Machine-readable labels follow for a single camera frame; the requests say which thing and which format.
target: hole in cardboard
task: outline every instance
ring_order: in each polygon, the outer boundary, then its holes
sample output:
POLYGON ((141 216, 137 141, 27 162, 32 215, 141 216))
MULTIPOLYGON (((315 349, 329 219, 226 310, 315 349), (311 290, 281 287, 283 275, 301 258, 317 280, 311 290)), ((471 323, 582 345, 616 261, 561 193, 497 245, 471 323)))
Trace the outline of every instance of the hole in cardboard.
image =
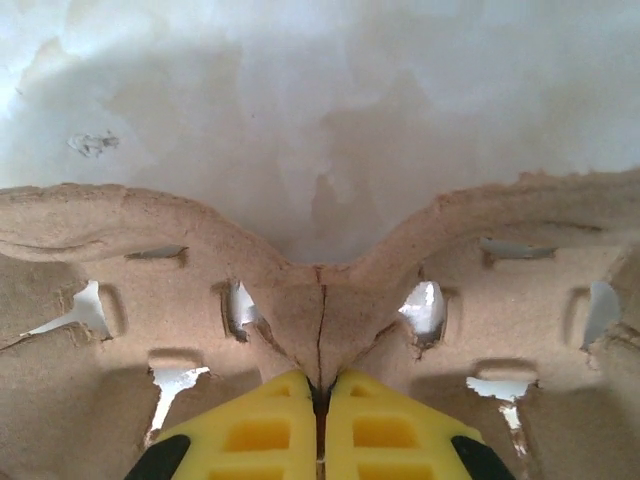
POLYGON ((420 282, 398 311, 411 323, 421 349, 435 345, 442 338, 447 313, 438 283, 420 282))
POLYGON ((581 349, 587 350, 609 325, 619 322, 621 318, 620 299, 613 287, 606 282, 593 282, 581 349))
POLYGON ((73 308, 70 312, 23 335, 37 335, 70 323, 84 323, 99 338, 111 338, 98 290, 98 282, 90 280, 84 290, 73 296, 73 308))
POLYGON ((359 480, 434 480, 428 465, 374 464, 358 465, 359 480))
POLYGON ((224 446, 225 452, 255 452, 289 448, 291 425, 287 420, 252 419, 235 424, 224 446))
POLYGON ((482 397, 495 397, 504 401, 499 407, 499 410, 509 425, 511 441, 513 442, 518 457, 523 460, 524 465, 526 465, 525 460, 529 454, 529 448, 522 429, 522 423, 520 422, 516 400, 526 394, 527 389, 532 383, 534 382, 512 380, 491 381, 474 377, 467 378, 467 386, 478 393, 478 395, 482 397))
POLYGON ((494 238, 481 238, 480 248, 493 257, 493 259, 535 260, 540 258, 553 258, 556 252, 556 248, 536 247, 494 238))
POLYGON ((418 439, 411 423, 401 417, 366 416, 353 421, 353 446, 369 448, 416 448, 418 439))
POLYGON ((203 373, 208 373, 208 367, 198 368, 155 368, 153 369, 153 383, 160 387, 160 400, 156 407, 151 430, 160 430, 165 418, 169 413, 174 398, 182 390, 187 390, 195 386, 198 377, 203 373))
POLYGON ((209 475, 209 480, 282 480, 281 467, 246 467, 242 469, 218 470, 209 475))
POLYGON ((262 318, 251 295, 242 282, 229 284, 222 296, 222 318, 225 334, 245 343, 247 332, 244 326, 262 318))
POLYGON ((126 258, 131 260, 149 260, 152 258, 173 258, 183 253, 187 247, 182 245, 167 245, 160 248, 154 248, 152 250, 145 250, 143 252, 131 253, 125 255, 126 258))

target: black rubber grip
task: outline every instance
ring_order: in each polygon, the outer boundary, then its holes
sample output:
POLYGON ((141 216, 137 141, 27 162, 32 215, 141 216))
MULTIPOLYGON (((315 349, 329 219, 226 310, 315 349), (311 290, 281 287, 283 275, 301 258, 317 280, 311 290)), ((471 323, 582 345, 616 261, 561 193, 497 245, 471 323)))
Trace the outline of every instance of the black rubber grip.
POLYGON ((462 435, 453 437, 451 444, 473 480, 516 480, 490 447, 462 435))
POLYGON ((174 435, 152 445, 124 480, 171 480, 190 446, 186 435, 174 435))

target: yellow tool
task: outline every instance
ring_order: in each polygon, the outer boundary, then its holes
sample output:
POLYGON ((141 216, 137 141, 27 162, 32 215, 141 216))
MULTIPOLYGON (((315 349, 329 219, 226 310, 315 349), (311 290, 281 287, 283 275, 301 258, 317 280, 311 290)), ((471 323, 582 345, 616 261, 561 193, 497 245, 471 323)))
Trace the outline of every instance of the yellow tool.
POLYGON ((368 375, 340 375, 326 419, 317 393, 281 375, 164 432, 125 480, 515 478, 477 430, 368 375))

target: torn cardboard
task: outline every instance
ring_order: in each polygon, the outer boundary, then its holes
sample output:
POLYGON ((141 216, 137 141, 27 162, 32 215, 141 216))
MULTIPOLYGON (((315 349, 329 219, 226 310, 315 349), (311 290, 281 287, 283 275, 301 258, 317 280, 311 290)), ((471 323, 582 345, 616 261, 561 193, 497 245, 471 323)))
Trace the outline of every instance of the torn cardboard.
POLYGON ((123 478, 157 402, 151 364, 211 372, 178 395, 167 424, 291 367, 326 388, 355 365, 480 429, 520 478, 638 478, 639 205, 637 170, 527 176, 439 197, 350 265, 299 265, 215 210, 171 195, 3 191, 0 472, 123 478), (481 237, 557 250, 489 258, 481 237), (131 255, 167 245, 186 250, 131 255), (111 339, 81 326, 20 337, 68 310, 87 280, 100 284, 111 339), (221 300, 220 286, 238 280, 265 320, 248 327, 245 343, 228 335, 221 300), (443 337, 427 350, 397 313, 421 280, 438 282, 447 300, 443 337), (619 292, 623 318, 584 351, 584 294, 596 280, 619 292), (500 402, 466 387, 483 375, 534 381, 518 402, 526 461, 500 402))

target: brown cardboard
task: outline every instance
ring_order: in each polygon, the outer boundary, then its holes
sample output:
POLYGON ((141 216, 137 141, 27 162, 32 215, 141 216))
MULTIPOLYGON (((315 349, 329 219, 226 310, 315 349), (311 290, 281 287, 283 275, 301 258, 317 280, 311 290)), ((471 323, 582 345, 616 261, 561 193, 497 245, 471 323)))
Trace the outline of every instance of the brown cardboard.
POLYGON ((479 428, 520 478, 638 478, 640 171, 442 195, 350 265, 298 265, 212 208, 120 186, 0 192, 0 474, 121 479, 158 400, 152 368, 207 366, 165 427, 289 368, 319 388, 355 366, 479 428), (494 237, 558 247, 499 259, 494 237), (132 256, 167 245, 170 258, 132 256), (421 279, 447 299, 440 342, 421 350, 397 313, 421 279), (82 326, 20 336, 100 284, 110 338, 82 326), (264 322, 225 328, 224 286, 242 281, 264 322), (621 322, 580 349, 591 282, 621 322), (522 432, 469 376, 527 379, 522 432), (513 439, 526 444, 518 454, 513 439))

